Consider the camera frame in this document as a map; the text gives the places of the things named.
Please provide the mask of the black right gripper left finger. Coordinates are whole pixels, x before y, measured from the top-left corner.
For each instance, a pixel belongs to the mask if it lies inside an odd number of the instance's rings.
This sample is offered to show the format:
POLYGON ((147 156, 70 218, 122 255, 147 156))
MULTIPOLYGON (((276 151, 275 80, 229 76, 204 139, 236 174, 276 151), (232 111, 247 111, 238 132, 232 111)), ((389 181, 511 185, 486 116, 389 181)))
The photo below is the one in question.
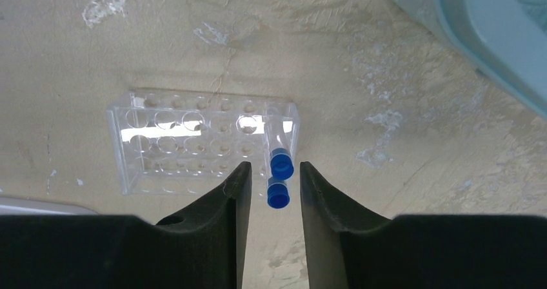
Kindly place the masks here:
POLYGON ((252 166, 150 224, 134 215, 4 215, 2 288, 240 288, 252 166))

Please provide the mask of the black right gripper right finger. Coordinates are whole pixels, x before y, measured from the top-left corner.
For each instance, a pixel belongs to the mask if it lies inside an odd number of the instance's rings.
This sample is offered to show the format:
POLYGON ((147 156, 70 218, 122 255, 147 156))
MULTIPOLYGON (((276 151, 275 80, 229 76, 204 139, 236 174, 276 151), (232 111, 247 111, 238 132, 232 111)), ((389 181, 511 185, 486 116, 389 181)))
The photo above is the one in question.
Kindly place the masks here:
POLYGON ((546 218, 383 217, 300 165, 311 288, 545 288, 546 218))

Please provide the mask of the blue-capped test tube angled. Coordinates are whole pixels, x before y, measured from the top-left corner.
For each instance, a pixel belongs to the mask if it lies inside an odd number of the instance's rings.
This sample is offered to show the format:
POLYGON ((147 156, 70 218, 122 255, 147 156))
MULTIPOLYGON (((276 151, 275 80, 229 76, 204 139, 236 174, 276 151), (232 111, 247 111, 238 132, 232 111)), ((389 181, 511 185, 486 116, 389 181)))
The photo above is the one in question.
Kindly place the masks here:
POLYGON ((290 203, 286 181, 271 177, 267 184, 267 203, 274 209, 285 208, 290 203))

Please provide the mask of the blue-capped test tube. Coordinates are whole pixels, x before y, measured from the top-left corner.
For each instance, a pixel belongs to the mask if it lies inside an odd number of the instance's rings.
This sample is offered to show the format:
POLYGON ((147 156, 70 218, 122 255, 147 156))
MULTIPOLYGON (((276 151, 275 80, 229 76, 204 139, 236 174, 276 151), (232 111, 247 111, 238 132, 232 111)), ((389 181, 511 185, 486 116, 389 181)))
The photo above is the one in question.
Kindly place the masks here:
POLYGON ((270 113, 265 117, 264 134, 272 177, 281 181, 291 178, 294 173, 293 160, 280 115, 270 113))

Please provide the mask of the clear test tube rack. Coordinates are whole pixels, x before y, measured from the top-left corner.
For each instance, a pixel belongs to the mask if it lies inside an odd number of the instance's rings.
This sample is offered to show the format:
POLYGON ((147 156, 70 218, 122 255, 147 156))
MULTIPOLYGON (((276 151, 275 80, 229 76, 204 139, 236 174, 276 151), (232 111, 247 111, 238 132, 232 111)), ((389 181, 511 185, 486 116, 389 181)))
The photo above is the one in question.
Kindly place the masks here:
POLYGON ((274 142, 264 124, 276 122, 291 154, 300 127, 292 102, 233 94, 131 91, 106 115, 125 195, 203 194, 248 161, 265 197, 274 142))

